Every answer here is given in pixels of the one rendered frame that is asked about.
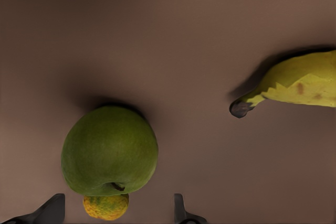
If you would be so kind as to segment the yellow banana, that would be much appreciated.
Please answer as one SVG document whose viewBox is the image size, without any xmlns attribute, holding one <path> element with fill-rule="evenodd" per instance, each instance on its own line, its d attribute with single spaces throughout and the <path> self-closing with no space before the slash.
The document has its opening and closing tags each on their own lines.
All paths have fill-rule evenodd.
<svg viewBox="0 0 336 224">
<path fill-rule="evenodd" d="M 229 111 L 243 118 L 267 99 L 336 108 L 336 49 L 296 56 L 276 64 L 252 91 L 235 100 Z"/>
</svg>

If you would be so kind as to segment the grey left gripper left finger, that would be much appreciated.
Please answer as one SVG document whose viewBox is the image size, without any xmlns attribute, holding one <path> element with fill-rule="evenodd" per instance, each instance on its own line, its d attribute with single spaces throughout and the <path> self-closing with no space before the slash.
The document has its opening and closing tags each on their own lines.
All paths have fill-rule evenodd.
<svg viewBox="0 0 336 224">
<path fill-rule="evenodd" d="M 55 194 L 30 214 L 13 217 L 0 224 L 63 224 L 65 194 Z"/>
</svg>

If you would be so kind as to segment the small orange-yellow citrus fruit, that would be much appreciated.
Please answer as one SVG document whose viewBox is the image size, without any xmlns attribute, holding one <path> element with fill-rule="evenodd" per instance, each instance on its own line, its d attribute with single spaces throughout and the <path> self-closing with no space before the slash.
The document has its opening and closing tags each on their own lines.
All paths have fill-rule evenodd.
<svg viewBox="0 0 336 224">
<path fill-rule="evenodd" d="M 85 212 L 93 218 L 112 221 L 123 216 L 129 206 L 129 195 L 84 196 Z"/>
</svg>

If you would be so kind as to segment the green apple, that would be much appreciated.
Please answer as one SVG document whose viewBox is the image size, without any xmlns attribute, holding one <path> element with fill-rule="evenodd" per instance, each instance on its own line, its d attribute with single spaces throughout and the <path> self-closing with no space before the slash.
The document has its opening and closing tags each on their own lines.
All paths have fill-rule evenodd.
<svg viewBox="0 0 336 224">
<path fill-rule="evenodd" d="M 158 154 L 147 119 L 122 106 L 103 106 L 80 118 L 67 134 L 61 170 L 78 194 L 129 194 L 151 179 Z"/>
</svg>

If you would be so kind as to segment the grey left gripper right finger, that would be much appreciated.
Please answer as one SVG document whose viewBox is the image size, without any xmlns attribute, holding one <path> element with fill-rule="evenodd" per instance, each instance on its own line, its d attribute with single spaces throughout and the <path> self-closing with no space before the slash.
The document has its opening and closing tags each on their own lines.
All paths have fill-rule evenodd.
<svg viewBox="0 0 336 224">
<path fill-rule="evenodd" d="M 174 224 L 207 224 L 207 220 L 187 212 L 183 195 L 174 194 Z"/>
</svg>

